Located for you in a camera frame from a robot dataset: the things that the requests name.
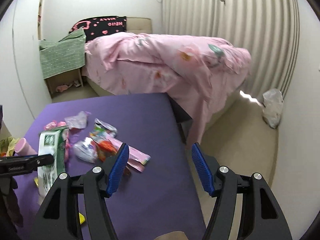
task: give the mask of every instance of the black hello kitty pillow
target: black hello kitty pillow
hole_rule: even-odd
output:
[[[111,35],[118,32],[126,32],[126,26],[126,16],[101,16],[78,21],[75,25],[73,25],[69,33],[82,27],[87,37],[85,42],[88,42],[100,36]]]

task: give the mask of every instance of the white and green package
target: white and green package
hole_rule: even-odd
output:
[[[54,157],[53,164],[38,167],[39,194],[42,197],[47,195],[58,175],[65,172],[63,131],[43,131],[40,134],[38,155],[51,154]]]

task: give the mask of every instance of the purple tablecloth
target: purple tablecloth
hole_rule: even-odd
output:
[[[151,156],[143,173],[132,172],[119,189],[106,200],[119,240],[153,240],[157,236],[183,231],[189,240],[200,240],[205,231],[199,199],[184,154],[175,117],[166,94],[133,94],[88,98],[48,105],[37,117],[25,138],[37,150],[39,132],[52,120],[80,111],[92,114],[88,126],[71,140],[85,138],[95,118],[118,129],[117,139]],[[71,176],[86,173],[93,165],[70,152],[66,165]],[[19,236],[28,239],[39,209],[38,189],[33,181],[36,172],[16,176],[24,227]],[[79,195],[79,211],[85,216],[84,198]],[[87,224],[82,225],[84,240],[90,239]]]

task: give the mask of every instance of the green label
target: green label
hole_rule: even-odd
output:
[[[44,145],[54,146],[54,135],[45,135]]]

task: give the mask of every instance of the pink cup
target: pink cup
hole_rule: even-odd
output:
[[[21,138],[15,145],[14,150],[19,156],[38,155],[25,138]]]

